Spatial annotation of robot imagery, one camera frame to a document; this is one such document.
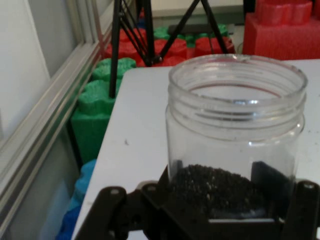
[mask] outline green foam block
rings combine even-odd
[[[229,37],[229,32],[228,32],[227,26],[225,24],[218,24],[218,27],[219,27],[220,33],[223,37]],[[216,35],[213,32],[210,33],[209,35],[210,35],[210,38],[216,37]],[[199,38],[203,38],[203,37],[208,37],[208,33],[200,33],[200,34],[195,35],[195,39],[199,39]]]
[[[157,39],[166,39],[168,40],[170,38],[170,35],[168,33],[168,27],[166,26],[160,26],[160,27],[157,27],[154,31],[153,31],[153,35],[154,35],[154,39],[157,40]],[[178,39],[185,39],[185,36],[182,35],[182,34],[179,34],[177,36]]]
[[[126,71],[133,69],[135,67],[136,67],[136,61],[131,58],[124,57],[119,59],[116,78],[122,79]],[[92,79],[93,80],[102,79],[106,82],[109,82],[110,74],[111,74],[111,58],[106,58],[100,61],[96,65],[96,69],[92,73]]]
[[[117,80],[118,94],[121,80]],[[116,99],[109,97],[109,83],[89,82],[78,98],[78,107],[71,117],[71,125],[83,163],[98,157]]]

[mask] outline red foam block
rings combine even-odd
[[[257,0],[255,16],[261,25],[302,25],[312,12],[310,0]]]
[[[157,39],[154,41],[155,54],[160,54],[161,50],[166,45],[167,40]],[[169,48],[166,57],[180,56],[184,59],[187,58],[187,42],[183,39],[177,38]]]
[[[262,8],[256,8],[256,13],[248,13],[245,20],[243,54],[279,60],[320,58],[320,19],[316,15],[317,11],[320,13],[320,9],[317,9],[320,8],[319,5],[320,0],[317,0],[314,6],[315,16],[311,16],[304,24],[297,24],[299,21],[296,21],[293,15],[291,22],[265,25],[257,15],[257,11],[264,11]]]
[[[139,31],[141,33],[142,38],[144,39],[144,42],[146,42],[147,39],[147,32],[145,29],[143,28],[139,28]],[[139,35],[139,32],[137,30],[137,28],[133,29],[133,32],[135,33],[135,35],[137,36],[137,38],[141,41],[141,37]],[[130,42],[129,37],[127,36],[126,32],[123,29],[120,29],[120,34],[119,34],[119,41],[120,42]]]
[[[228,53],[230,53],[230,54],[236,53],[235,46],[232,43],[232,40],[229,37],[226,37],[226,36],[223,37],[223,40],[224,40],[225,46],[226,46],[226,48],[228,50]],[[212,44],[213,53],[214,54],[222,54],[223,52],[222,52],[222,50],[220,48],[220,45],[218,43],[217,38],[216,37],[215,38],[211,38],[210,41],[211,41],[211,44]],[[210,54],[212,54],[212,50],[211,50],[211,47],[210,47],[210,42],[209,42],[208,37],[198,38],[195,41],[194,56],[195,57],[199,57],[199,56],[210,55]]]
[[[106,58],[112,57],[112,46],[109,44],[104,51]],[[142,59],[139,53],[136,51],[134,45],[129,42],[119,42],[119,52],[118,59],[131,58],[134,59],[136,63],[140,62]]]

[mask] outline window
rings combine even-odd
[[[83,2],[0,1],[0,239],[99,55]]]
[[[36,33],[52,77],[78,45],[67,0],[29,0]]]

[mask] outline white wall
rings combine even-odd
[[[27,0],[0,1],[0,116],[12,134],[50,82]]]
[[[10,240],[53,240],[68,209],[78,168],[62,131],[8,228]]]

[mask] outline dark soil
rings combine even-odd
[[[209,219],[263,218],[266,200],[247,178],[201,165],[182,168],[173,177],[170,190],[199,209]]]

